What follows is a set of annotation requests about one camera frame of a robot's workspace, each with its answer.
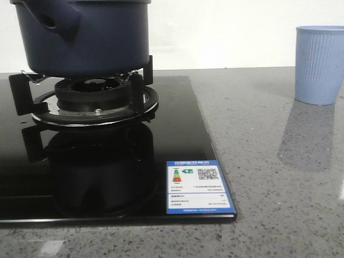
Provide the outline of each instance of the gray countertop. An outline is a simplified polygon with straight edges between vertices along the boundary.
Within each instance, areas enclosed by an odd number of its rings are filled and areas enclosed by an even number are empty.
[[[0,257],[344,257],[344,91],[294,101],[294,68],[190,77],[239,212],[224,225],[0,230]]]

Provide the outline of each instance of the white wall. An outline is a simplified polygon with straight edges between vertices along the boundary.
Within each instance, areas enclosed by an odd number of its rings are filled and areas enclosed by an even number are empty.
[[[27,69],[9,0],[0,2],[0,72]],[[295,26],[344,25],[343,0],[152,0],[155,69],[293,66]]]

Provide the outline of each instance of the black glass cooktop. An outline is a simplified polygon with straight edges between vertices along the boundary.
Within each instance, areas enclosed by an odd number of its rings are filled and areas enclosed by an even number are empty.
[[[51,130],[18,116],[0,80],[0,224],[227,223],[235,213],[167,214],[167,161],[216,160],[188,77],[156,77],[150,123]],[[31,85],[33,98],[59,79]]]

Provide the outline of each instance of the light blue cup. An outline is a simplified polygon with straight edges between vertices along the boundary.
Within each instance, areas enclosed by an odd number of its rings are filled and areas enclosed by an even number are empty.
[[[295,99],[335,103],[344,81],[344,26],[296,27]]]

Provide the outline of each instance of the gas stove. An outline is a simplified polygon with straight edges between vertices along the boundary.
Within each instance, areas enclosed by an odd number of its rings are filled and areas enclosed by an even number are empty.
[[[2,75],[1,226],[236,219],[187,77],[43,79]]]

